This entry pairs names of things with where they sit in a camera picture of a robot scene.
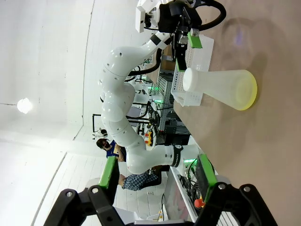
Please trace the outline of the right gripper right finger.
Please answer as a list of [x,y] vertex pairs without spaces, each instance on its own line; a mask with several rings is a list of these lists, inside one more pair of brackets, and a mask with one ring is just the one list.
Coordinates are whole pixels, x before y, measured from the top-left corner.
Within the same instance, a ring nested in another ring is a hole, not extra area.
[[229,212],[239,226],[276,226],[268,206],[257,188],[244,184],[235,188],[218,181],[205,154],[197,157],[195,176],[204,207],[194,223],[196,226],[215,226],[222,212]]

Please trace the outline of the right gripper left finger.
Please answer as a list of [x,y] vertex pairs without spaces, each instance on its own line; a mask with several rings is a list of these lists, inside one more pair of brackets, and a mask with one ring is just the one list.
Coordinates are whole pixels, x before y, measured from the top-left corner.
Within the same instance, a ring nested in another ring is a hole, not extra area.
[[80,193],[69,188],[61,191],[44,225],[80,226],[88,216],[96,215],[102,226],[123,226],[113,207],[118,181],[118,161],[108,157],[100,182]]

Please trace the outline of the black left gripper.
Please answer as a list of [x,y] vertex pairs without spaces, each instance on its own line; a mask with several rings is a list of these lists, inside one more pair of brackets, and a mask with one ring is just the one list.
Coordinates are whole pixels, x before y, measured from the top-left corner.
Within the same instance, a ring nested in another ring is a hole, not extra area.
[[197,11],[187,3],[179,0],[171,1],[159,6],[158,30],[160,32],[175,33],[176,30],[189,32],[188,36],[176,32],[173,36],[173,57],[176,60],[178,71],[185,71],[186,50],[188,40],[191,48],[202,48],[199,37],[199,27],[202,20]]

